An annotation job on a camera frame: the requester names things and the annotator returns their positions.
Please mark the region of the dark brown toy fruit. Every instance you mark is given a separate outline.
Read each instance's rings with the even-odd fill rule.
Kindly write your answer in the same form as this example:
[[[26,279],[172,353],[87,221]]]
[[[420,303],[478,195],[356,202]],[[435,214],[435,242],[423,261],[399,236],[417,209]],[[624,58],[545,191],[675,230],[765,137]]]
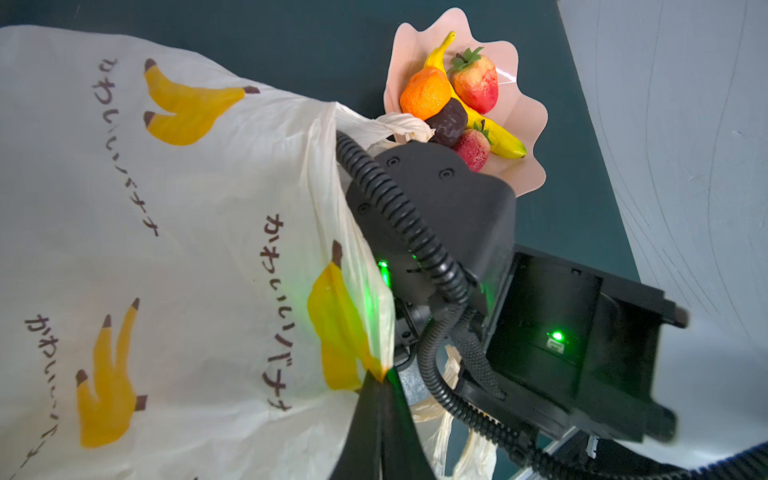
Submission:
[[[455,98],[425,123],[434,131],[430,142],[452,147],[466,129],[468,115],[462,104]]]

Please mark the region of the cream banana-print plastic bag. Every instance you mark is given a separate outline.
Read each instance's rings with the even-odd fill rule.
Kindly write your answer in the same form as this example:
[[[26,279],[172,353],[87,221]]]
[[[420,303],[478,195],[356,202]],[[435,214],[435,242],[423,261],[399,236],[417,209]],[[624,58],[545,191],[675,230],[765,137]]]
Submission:
[[[394,304],[344,132],[427,140],[193,52],[1,31],[1,475],[331,479]]]

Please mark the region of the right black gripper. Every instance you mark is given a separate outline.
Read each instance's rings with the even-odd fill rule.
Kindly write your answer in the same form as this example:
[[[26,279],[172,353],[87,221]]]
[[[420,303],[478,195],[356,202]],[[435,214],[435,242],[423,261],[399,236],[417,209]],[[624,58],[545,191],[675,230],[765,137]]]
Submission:
[[[513,189],[503,180],[471,171],[456,152],[436,143],[413,141],[375,159],[461,265],[470,305],[493,311],[513,257]],[[428,304],[436,288],[385,217],[355,184],[349,186],[346,201],[375,260],[386,263],[393,295],[413,305]]]

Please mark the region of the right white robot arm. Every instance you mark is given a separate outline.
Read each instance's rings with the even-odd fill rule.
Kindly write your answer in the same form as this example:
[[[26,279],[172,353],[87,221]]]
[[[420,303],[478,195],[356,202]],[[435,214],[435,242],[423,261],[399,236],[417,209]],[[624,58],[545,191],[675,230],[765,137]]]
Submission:
[[[653,479],[767,475],[767,363],[657,288],[514,240],[516,195],[452,150],[369,155],[346,134],[347,203],[394,297],[394,359],[437,404],[552,479],[625,479],[539,434],[626,442]]]

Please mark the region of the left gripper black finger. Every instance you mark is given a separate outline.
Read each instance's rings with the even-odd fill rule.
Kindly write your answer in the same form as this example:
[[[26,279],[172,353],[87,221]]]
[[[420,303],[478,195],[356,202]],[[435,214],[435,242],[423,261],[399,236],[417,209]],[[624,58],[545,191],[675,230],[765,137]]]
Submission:
[[[332,479],[433,479],[396,369],[367,374]]]

